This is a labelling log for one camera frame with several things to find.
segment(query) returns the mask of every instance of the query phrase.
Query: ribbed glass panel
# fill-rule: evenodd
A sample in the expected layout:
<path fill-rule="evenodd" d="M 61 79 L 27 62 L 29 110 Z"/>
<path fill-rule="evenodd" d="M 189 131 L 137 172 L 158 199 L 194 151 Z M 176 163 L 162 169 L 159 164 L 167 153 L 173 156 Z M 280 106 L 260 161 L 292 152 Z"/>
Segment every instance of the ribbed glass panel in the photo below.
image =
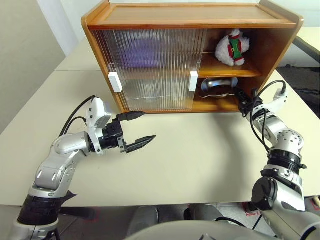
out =
<path fill-rule="evenodd" d="M 190 71 L 199 71 L 206 29 L 96 30 L 108 70 L 129 110 L 188 110 Z"/>

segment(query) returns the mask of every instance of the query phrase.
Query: stuffed toy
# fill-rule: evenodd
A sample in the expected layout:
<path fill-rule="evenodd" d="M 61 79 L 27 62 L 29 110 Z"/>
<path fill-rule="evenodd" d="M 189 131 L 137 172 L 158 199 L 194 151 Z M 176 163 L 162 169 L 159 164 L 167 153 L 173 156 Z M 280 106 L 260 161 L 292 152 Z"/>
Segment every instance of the stuffed toy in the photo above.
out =
<path fill-rule="evenodd" d="M 220 40 L 215 49 L 215 57 L 228 66 L 240 66 L 245 63 L 242 53 L 249 50 L 249 38 L 243 37 L 239 28 Z"/>

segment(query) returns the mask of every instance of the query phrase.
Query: wooden cabinet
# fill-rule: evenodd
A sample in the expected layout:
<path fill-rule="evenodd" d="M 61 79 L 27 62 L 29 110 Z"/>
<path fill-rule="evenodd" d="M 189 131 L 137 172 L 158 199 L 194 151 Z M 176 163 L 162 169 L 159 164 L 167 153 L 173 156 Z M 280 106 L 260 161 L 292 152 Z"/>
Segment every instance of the wooden cabinet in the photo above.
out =
<path fill-rule="evenodd" d="M 248 94 L 261 89 L 302 26 L 303 18 L 268 0 L 260 3 L 121 3 L 102 1 L 82 20 L 106 82 L 122 112 L 234 112 L 233 96 L 200 98 L 205 78 L 237 77 Z M 244 65 L 215 58 L 234 28 L 250 38 Z M 108 78 L 116 72 L 122 87 Z M 190 91 L 190 74 L 197 87 Z"/>

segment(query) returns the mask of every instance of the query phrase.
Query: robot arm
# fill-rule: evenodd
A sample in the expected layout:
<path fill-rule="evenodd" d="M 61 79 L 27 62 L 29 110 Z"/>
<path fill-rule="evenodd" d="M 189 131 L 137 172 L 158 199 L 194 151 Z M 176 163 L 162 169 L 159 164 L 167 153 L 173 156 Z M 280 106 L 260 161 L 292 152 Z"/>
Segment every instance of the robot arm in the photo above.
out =
<path fill-rule="evenodd" d="M 305 212 L 305 201 L 300 169 L 300 151 L 303 137 L 288 128 L 275 112 L 286 102 L 288 93 L 279 89 L 269 104 L 263 104 L 259 96 L 252 101 L 243 91 L 236 93 L 243 117 L 252 121 L 272 147 L 267 165 L 252 190 L 252 203 L 261 211 L 265 221 L 278 238 L 286 240 L 319 239 L 320 217 Z"/>
<path fill-rule="evenodd" d="M 58 214 L 62 204 L 75 195 L 69 187 L 78 162 L 90 153 L 119 147 L 130 153 L 143 148 L 156 136 L 147 136 L 127 145 L 121 121 L 134 120 L 145 113 L 133 111 L 118 114 L 108 123 L 111 113 L 100 98 L 93 98 L 86 113 L 87 132 L 61 135 L 50 148 L 49 156 L 38 168 L 10 240 L 43 240 L 58 235 Z"/>

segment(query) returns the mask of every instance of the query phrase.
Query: table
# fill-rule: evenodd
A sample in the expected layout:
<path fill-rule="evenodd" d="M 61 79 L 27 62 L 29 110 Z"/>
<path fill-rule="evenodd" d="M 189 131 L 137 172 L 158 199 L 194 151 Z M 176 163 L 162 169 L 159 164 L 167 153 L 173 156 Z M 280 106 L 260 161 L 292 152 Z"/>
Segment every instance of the table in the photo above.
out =
<path fill-rule="evenodd" d="M 283 79 L 276 71 L 269 81 Z M 262 98 L 271 101 L 272 86 Z M 305 139 L 301 170 L 304 194 L 320 194 L 320 121 L 288 86 L 279 117 Z M 86 40 L 48 77 L 0 135 L 0 205 L 22 205 L 38 166 L 47 157 L 70 113 L 88 96 L 98 95 L 118 113 L 115 101 Z M 123 122 L 124 139 L 156 135 L 144 148 L 84 158 L 70 190 L 78 196 L 66 207 L 242 202 L 267 163 L 264 147 L 239 113 L 147 114 Z M 75 121 L 70 132 L 83 131 Z"/>
<path fill-rule="evenodd" d="M 320 27 L 302 27 L 293 44 L 320 63 Z"/>

